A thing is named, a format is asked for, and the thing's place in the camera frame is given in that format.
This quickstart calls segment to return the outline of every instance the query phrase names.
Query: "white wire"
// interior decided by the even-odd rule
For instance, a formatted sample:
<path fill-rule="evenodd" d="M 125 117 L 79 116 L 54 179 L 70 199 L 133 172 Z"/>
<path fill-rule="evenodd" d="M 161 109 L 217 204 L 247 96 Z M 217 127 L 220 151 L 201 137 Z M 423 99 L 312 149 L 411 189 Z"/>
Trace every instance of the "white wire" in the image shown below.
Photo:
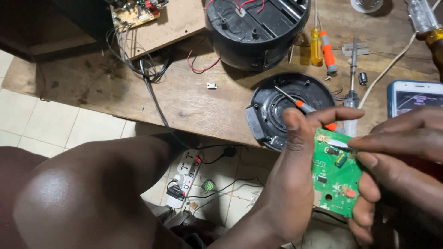
<path fill-rule="evenodd" d="M 439 5 L 439 3 L 441 1 L 442 0 L 438 0 L 434 4 L 434 6 L 432 7 L 432 11 L 435 10 L 435 8 Z M 366 91 L 365 95 L 361 99 L 360 104 L 358 105 L 359 109 L 361 109 L 363 107 L 363 104 L 365 103 L 366 98 L 368 97 L 369 93 L 371 92 L 371 90 L 375 86 L 375 84 L 391 69 L 391 67 L 398 61 L 398 59 L 408 51 L 409 47 L 411 46 L 411 44 L 414 41 L 416 36 L 417 36 L 417 32 L 414 32 L 414 34 L 411 37 L 411 40 L 409 41 L 409 44 L 392 60 L 392 62 L 388 65 L 388 67 L 386 67 L 386 69 L 374 80 L 374 82 L 372 82 L 372 84 L 369 86 L 368 90 Z"/>

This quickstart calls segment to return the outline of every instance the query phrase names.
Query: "finger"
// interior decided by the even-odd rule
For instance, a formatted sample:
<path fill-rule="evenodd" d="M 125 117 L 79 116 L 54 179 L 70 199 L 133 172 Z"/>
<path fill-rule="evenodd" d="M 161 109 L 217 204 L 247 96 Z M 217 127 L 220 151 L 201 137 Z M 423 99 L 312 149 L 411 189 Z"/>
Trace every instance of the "finger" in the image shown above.
<path fill-rule="evenodd" d="M 371 203 L 376 203 L 381 199 L 380 189 L 367 172 L 363 172 L 360 176 L 358 192 L 361 197 Z"/>
<path fill-rule="evenodd" d="M 365 112 L 361 109 L 345 106 L 334 106 L 308 113 L 306 115 L 306 119 L 311 124 L 311 127 L 320 128 L 335 121 L 358 119 L 364 114 Z"/>
<path fill-rule="evenodd" d="M 441 182 L 391 156 L 359 152 L 358 160 L 387 190 L 443 220 Z"/>
<path fill-rule="evenodd" d="M 354 219 L 348 220 L 349 229 L 351 232 L 357 237 L 359 240 L 361 240 L 365 244 L 372 244 L 373 243 L 373 237 L 372 233 L 369 229 L 360 227 Z"/>
<path fill-rule="evenodd" d="M 375 203 L 368 202 L 362 196 L 357 198 L 352 208 L 352 217 L 358 226 L 370 228 L 374 223 Z"/>
<path fill-rule="evenodd" d="M 312 154 L 314 153 L 314 134 L 305 116 L 296 108 L 283 111 L 287 140 L 283 148 L 280 168 L 284 174 L 294 177 L 293 171 L 305 177 L 311 175 Z"/>
<path fill-rule="evenodd" d="M 407 131 L 419 128 L 443 129 L 443 108 L 420 107 L 413 109 L 375 126 L 370 133 Z"/>
<path fill-rule="evenodd" d="M 443 161 L 443 130 L 413 129 L 376 133 L 351 138 L 348 145 L 360 151 L 414 155 L 432 162 Z"/>

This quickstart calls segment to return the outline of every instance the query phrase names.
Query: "extension socket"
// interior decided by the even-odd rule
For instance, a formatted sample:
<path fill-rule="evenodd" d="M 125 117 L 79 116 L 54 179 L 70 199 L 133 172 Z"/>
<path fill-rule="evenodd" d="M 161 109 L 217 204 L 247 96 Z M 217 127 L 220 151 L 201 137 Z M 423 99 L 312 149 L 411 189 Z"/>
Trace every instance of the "extension socket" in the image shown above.
<path fill-rule="evenodd" d="M 184 196 L 187 196 L 192 184 L 194 183 L 195 176 L 197 175 L 198 169 L 200 168 L 200 165 L 202 162 L 197 157 L 198 151 L 196 150 L 188 150 L 186 151 L 182 159 L 180 160 L 180 163 L 177 166 L 177 172 L 175 174 L 175 179 L 182 180 L 183 176 L 185 177 L 185 181 L 183 184 L 177 184 L 180 187 L 180 189 L 184 192 Z M 172 196 L 169 196 L 169 199 L 167 200 L 167 205 L 172 208 L 181 208 L 183 206 L 185 198 L 174 198 Z"/>

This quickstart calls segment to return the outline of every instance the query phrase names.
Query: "green circuit board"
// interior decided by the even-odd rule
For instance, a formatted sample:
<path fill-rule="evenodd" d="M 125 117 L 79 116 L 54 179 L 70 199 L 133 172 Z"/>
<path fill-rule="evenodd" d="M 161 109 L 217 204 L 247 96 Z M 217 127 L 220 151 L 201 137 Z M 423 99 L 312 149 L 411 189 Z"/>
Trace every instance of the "green circuit board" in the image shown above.
<path fill-rule="evenodd" d="M 335 140 L 346 144 L 349 138 L 339 133 L 317 129 L 312 158 L 314 206 L 348 218 L 352 216 L 352 207 L 357 200 L 362 167 L 356 160 L 355 150 L 330 144 Z"/>

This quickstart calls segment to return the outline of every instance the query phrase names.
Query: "small capacitor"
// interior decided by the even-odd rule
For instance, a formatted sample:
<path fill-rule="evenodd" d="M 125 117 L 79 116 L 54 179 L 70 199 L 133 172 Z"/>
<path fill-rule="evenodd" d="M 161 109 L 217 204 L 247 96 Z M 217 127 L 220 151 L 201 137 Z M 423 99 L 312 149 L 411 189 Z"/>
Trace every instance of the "small capacitor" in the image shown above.
<path fill-rule="evenodd" d="M 358 74 L 358 83 L 360 83 L 362 86 L 365 86 L 366 83 L 368 83 L 368 76 L 366 73 L 363 72 Z"/>
<path fill-rule="evenodd" d="M 341 153 L 338 157 L 337 160 L 335 161 L 334 165 L 337 166 L 338 168 L 341 168 L 346 160 L 348 160 L 348 156 L 345 153 Z"/>

